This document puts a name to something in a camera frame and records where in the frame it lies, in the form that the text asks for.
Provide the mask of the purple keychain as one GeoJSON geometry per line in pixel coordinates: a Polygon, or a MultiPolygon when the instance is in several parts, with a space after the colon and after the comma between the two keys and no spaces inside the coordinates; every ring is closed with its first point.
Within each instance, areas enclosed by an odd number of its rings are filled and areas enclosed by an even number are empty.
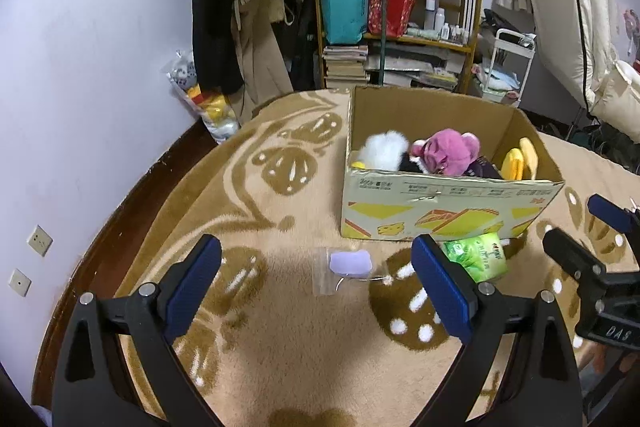
{"type": "Polygon", "coordinates": [[[317,297],[335,295],[345,282],[393,282],[388,269],[377,265],[367,249],[319,248],[312,257],[311,266],[312,292],[317,297]]]}

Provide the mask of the white utility cart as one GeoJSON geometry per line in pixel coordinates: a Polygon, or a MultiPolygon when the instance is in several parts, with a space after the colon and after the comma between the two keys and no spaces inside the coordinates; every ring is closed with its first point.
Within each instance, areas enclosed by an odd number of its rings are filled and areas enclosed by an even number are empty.
{"type": "Polygon", "coordinates": [[[480,96],[518,107],[536,56],[536,44],[537,36],[531,32],[482,29],[477,41],[480,61],[472,69],[480,96]]]}

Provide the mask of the black and white plush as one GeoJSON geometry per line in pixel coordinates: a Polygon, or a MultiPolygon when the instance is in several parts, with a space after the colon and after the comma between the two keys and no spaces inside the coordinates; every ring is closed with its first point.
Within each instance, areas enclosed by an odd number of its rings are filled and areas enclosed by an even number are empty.
{"type": "Polygon", "coordinates": [[[405,135],[394,130],[372,134],[360,148],[350,167],[427,174],[423,158],[425,144],[425,140],[409,142],[405,135]]]}

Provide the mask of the cream folded mattress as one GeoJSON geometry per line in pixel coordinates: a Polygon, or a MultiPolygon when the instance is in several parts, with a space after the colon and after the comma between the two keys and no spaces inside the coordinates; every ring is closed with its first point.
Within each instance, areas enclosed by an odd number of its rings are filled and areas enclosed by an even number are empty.
{"type": "Polygon", "coordinates": [[[608,0],[530,0],[541,61],[583,109],[639,141],[639,74],[612,43],[608,0]]]}

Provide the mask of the pink plush bear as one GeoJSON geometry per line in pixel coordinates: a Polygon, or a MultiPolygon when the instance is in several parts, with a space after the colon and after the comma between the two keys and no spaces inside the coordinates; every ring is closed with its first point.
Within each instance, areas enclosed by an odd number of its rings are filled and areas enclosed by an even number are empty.
{"type": "Polygon", "coordinates": [[[473,133],[447,128],[426,140],[414,141],[409,157],[424,173],[462,176],[480,157],[480,140],[473,133]]]}

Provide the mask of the green tissue pack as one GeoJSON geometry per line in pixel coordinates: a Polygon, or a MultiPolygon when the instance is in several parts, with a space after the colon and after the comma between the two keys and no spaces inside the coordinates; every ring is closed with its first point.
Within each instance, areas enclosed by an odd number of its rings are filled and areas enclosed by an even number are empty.
{"type": "Polygon", "coordinates": [[[508,272],[497,233],[442,242],[442,250],[450,261],[462,265],[475,283],[492,282],[508,272]]]}

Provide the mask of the black tissue pack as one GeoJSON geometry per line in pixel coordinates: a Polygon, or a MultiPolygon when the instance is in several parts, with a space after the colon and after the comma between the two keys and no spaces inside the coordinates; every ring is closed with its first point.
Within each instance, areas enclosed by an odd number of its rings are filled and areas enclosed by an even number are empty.
{"type": "Polygon", "coordinates": [[[463,174],[473,178],[502,180],[500,171],[485,156],[471,162],[463,174]]]}

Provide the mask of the beige patterned blanket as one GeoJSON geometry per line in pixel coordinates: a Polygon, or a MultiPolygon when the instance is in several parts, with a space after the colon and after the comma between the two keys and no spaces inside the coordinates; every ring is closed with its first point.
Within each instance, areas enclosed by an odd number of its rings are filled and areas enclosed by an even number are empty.
{"type": "MultiPolygon", "coordinates": [[[[158,281],[203,234],[222,263],[189,332],[176,341],[196,389],[228,426],[407,426],[449,369],[459,343],[440,324],[410,262],[409,241],[348,239],[340,230],[352,92],[279,98],[214,148],[168,196],[120,286],[158,281]],[[312,292],[314,253],[367,249],[390,284],[312,292]]],[[[506,247],[506,294],[547,289],[568,326],[575,282],[542,249],[561,228],[608,269],[636,265],[625,237],[588,211],[593,194],[639,198],[639,179],[585,148],[538,133],[564,186],[506,247]]]]}

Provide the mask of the teal shopping bag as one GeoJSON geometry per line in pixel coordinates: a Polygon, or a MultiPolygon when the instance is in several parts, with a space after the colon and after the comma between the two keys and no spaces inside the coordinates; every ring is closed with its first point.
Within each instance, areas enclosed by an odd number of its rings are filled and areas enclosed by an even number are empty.
{"type": "Polygon", "coordinates": [[[357,44],[367,30],[369,0],[320,0],[326,41],[357,44]]]}

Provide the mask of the yellow plush toy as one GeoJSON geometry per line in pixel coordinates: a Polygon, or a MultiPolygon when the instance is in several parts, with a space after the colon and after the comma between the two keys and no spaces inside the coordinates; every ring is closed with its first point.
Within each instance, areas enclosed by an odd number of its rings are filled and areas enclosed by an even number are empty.
{"type": "Polygon", "coordinates": [[[518,147],[506,153],[500,168],[503,179],[508,181],[535,180],[538,170],[538,155],[532,141],[522,138],[518,147]]]}

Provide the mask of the red gift bag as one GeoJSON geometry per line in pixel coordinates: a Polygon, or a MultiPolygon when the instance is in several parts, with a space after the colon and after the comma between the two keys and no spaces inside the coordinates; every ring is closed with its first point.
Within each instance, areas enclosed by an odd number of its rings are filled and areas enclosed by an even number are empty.
{"type": "Polygon", "coordinates": [[[385,25],[386,36],[402,37],[407,31],[415,3],[416,0],[386,0],[386,15],[383,15],[382,0],[369,0],[368,31],[380,36],[382,25],[385,25]]]}

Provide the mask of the beige hanging coat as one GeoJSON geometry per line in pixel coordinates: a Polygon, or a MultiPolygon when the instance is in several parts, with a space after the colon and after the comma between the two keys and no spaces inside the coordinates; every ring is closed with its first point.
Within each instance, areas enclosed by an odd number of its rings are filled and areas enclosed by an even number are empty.
{"type": "Polygon", "coordinates": [[[284,21],[284,0],[234,0],[232,36],[243,86],[227,96],[240,124],[265,105],[293,92],[285,61],[272,29],[284,21]]]}

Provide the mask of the black hanging garment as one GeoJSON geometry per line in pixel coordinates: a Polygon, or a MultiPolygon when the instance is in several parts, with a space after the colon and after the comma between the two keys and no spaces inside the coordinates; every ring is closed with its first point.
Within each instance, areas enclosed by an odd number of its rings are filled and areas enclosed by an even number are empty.
{"type": "Polygon", "coordinates": [[[231,0],[192,0],[192,51],[204,92],[232,95],[244,81],[232,36],[231,0]]]}

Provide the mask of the stack of books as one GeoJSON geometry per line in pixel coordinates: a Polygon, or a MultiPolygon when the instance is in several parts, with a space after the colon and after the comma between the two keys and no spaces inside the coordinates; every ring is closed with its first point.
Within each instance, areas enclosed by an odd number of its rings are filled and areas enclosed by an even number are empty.
{"type": "Polygon", "coordinates": [[[367,46],[325,46],[322,60],[326,87],[334,89],[368,83],[368,55],[367,46]]]}

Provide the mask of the open cardboard box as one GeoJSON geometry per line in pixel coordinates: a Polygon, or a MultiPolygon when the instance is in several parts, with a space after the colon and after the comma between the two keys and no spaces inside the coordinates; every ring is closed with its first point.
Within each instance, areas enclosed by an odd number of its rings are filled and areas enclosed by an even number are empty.
{"type": "Polygon", "coordinates": [[[496,232],[521,235],[564,186],[559,167],[519,109],[442,90],[357,87],[348,104],[340,230],[348,239],[438,241],[496,232]],[[538,156],[535,174],[521,181],[443,176],[355,167],[370,136],[397,131],[408,141],[442,129],[469,131],[480,155],[498,167],[521,139],[538,156]]]}

